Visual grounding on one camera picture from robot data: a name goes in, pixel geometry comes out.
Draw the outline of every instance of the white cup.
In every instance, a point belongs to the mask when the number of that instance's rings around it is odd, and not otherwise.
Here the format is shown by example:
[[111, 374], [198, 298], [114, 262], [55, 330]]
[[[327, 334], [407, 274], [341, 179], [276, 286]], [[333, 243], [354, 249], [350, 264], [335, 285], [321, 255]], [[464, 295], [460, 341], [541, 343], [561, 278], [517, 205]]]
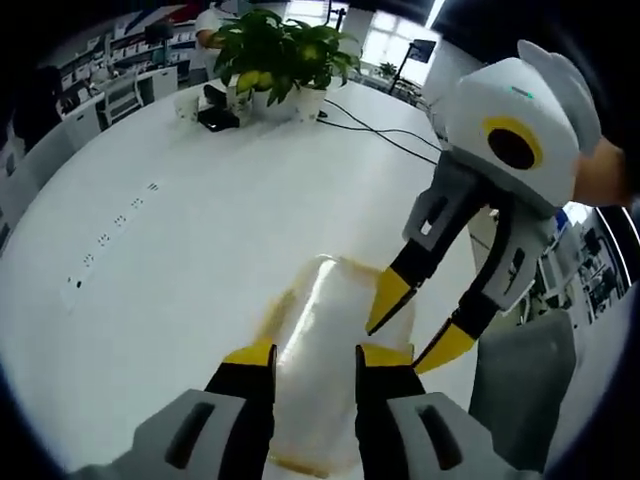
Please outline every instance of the white cup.
[[197, 122], [199, 99], [200, 95], [197, 89], [193, 92], [183, 92], [178, 94], [173, 101], [178, 118], [185, 121]]

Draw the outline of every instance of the window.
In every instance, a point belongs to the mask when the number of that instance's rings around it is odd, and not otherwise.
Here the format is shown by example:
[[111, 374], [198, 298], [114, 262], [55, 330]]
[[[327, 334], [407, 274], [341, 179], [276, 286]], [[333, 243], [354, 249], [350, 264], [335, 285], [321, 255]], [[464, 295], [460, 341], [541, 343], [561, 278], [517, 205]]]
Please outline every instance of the window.
[[575, 202], [568, 202], [562, 209], [567, 214], [567, 217], [569, 217], [571, 225], [584, 223], [593, 210], [591, 207]]
[[[349, 5], [346, 3], [332, 2], [331, 10], [340, 10], [344, 8], [345, 11], [349, 9]], [[327, 20], [327, 10], [329, 9], [329, 1], [324, 2], [313, 0], [291, 0], [287, 5], [287, 10], [284, 14], [285, 20], [300, 20], [306, 22], [312, 27], [317, 25], [324, 25]], [[330, 27], [335, 28], [338, 24], [338, 14], [331, 13], [329, 17]]]
[[[417, 23], [403, 20], [386, 12], [376, 12], [364, 42], [362, 60], [372, 65], [393, 63], [400, 68], [409, 44], [416, 39], [438, 40], [437, 33]], [[424, 84], [429, 66], [416, 60], [407, 60], [402, 76], [407, 80]]]

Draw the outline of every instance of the desk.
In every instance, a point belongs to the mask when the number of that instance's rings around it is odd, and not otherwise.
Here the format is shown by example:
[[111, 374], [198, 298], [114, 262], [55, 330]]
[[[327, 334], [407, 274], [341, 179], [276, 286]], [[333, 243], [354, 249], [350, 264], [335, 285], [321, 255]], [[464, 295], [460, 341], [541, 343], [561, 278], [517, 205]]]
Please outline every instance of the desk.
[[[348, 84], [330, 98], [374, 128], [436, 142], [422, 112], [387, 95]], [[173, 101], [135, 112], [77, 152], [0, 261], [0, 359], [27, 418], [68, 469], [112, 460], [143, 420], [203, 388], [315, 255], [388, 265], [432, 179], [433, 166], [368, 132], [257, 123], [213, 134], [181, 124]], [[419, 140], [393, 135], [437, 159]], [[136, 199], [144, 206], [116, 238]], [[100, 256], [104, 232], [112, 238]], [[474, 277], [463, 234], [416, 297], [416, 348]], [[468, 408], [476, 358], [474, 348], [423, 376], [427, 391]]]

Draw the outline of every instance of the green leaves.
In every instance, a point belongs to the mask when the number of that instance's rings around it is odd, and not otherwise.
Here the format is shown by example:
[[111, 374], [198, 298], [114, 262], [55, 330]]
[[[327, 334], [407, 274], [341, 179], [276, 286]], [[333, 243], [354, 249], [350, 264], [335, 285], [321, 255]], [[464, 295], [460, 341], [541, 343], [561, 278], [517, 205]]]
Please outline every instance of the green leaves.
[[380, 64], [380, 66], [378, 67], [378, 71], [383, 77], [391, 78], [396, 74], [398, 69], [393, 63], [385, 62]]
[[344, 84], [360, 66], [357, 56], [340, 51], [340, 41], [355, 40], [352, 36], [299, 20], [283, 23], [269, 10], [247, 13], [220, 28], [216, 37], [222, 49], [215, 71], [222, 82], [228, 85], [240, 75], [238, 89], [269, 91], [268, 105], [284, 101], [294, 86], [326, 89], [334, 74]]
[[267, 100], [267, 106], [271, 106], [273, 102], [278, 100], [278, 103], [284, 102], [287, 94], [293, 88], [293, 80], [288, 75], [282, 75], [273, 79], [273, 86], [269, 93], [269, 99]]

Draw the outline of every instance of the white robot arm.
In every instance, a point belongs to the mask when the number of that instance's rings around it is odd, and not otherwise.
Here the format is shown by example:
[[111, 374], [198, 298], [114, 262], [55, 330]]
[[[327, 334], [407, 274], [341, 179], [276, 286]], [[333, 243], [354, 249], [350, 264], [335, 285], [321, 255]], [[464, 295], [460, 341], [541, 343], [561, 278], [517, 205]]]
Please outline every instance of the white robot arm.
[[[462, 78], [452, 93], [431, 186], [413, 206], [406, 246], [378, 281], [373, 334], [430, 278], [484, 205], [500, 211], [496, 239], [459, 307], [414, 360], [423, 373], [468, 351], [499, 311], [526, 292], [558, 209], [572, 197], [573, 162], [600, 139], [584, 78], [569, 60], [521, 41], [508, 58]], [[425, 224], [428, 232], [422, 233]]]
[[[489, 431], [445, 395], [425, 394], [410, 359], [375, 345], [354, 353], [366, 480], [540, 478], [497, 455]], [[273, 435], [274, 360], [273, 345], [233, 352], [205, 391], [185, 392], [142, 423], [128, 452], [69, 480], [260, 480]]]

